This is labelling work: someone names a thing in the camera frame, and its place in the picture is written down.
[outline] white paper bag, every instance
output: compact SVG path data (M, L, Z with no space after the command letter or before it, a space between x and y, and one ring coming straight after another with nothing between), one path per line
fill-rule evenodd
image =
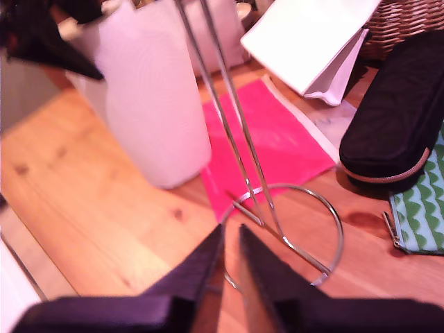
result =
M276 0L242 45L307 98L339 105L380 0Z

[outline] zipper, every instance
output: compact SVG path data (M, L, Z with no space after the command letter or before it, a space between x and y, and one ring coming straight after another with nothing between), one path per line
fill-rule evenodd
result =
M427 158L429 157L429 154L430 154L430 150L428 148L426 148L424 150L424 153L421 156L420 160L418 161L418 163L413 165L409 170L407 170L403 173L400 173L399 175L394 175L394 176L389 176L389 177L360 176L360 175L357 175L356 173L353 173L350 170L348 170L343 164L342 164L342 167L343 167L343 170L345 171L346 174L348 174L350 177L352 177L356 180L360 180L362 182L371 182L373 184L388 184L391 182L399 182L399 181L404 180L404 179L412 176L413 174L417 173L419 170L421 170L421 168L426 163Z
M384 212L382 214L382 217L384 217L384 222L386 223L387 229L388 229L388 233L390 234L390 238L393 241L393 245L395 246L395 248L404 251L405 253L409 254L410 251L407 250L404 246L401 245L401 239L398 236L398 233L396 232L395 227L393 226L389 213Z

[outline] wicker basket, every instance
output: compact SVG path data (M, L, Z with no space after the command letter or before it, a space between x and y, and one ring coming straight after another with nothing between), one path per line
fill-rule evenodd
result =
M444 28L444 0L382 0L368 22L372 37L360 55L384 60L407 37Z

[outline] black object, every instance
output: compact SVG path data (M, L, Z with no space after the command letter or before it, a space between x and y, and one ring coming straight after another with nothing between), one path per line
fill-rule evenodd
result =
M242 289L249 332L442 333L444 311L415 300L330 298L281 261L245 225Z
M359 186L413 186L444 120L444 31L398 44L345 132L339 156Z
M99 0L52 0L79 24L86 24L102 17Z
M223 293L223 228L136 297L60 298L31 307L12 333L216 332Z
M8 57L103 79L95 65L61 38L49 6L45 0L12 0L4 5L0 46L6 47Z

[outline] black zippered case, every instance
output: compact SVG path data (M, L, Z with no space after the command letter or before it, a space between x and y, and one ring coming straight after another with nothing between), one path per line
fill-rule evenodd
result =
M339 157L358 186L413 186L444 120L444 31L398 44L366 92Z

